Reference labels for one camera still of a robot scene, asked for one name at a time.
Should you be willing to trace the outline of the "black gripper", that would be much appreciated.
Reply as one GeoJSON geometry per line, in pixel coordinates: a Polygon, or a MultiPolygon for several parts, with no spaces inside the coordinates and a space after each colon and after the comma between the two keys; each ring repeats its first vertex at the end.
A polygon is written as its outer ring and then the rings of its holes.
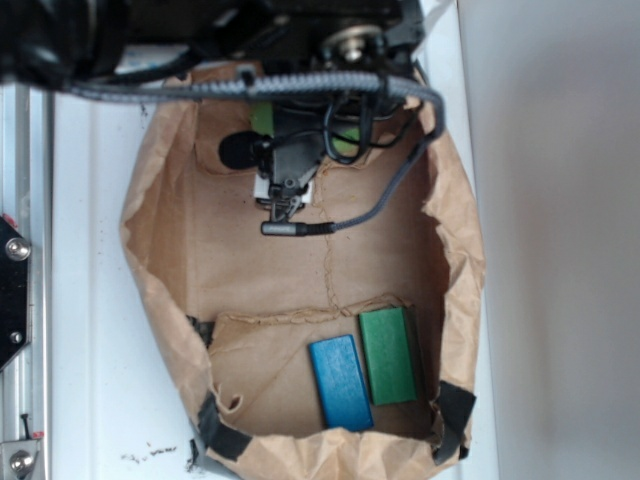
{"type": "Polygon", "coordinates": [[[208,60],[256,61],[270,73],[405,75],[423,20],[418,1],[229,1],[191,44],[208,60]]]}

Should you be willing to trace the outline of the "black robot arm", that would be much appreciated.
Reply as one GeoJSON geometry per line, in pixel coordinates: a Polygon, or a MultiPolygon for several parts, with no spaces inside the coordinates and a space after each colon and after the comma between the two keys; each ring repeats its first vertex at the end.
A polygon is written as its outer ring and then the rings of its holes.
{"type": "Polygon", "coordinates": [[[4,1],[1,80],[140,85],[232,60],[404,75],[425,37],[418,1],[4,1]]]}

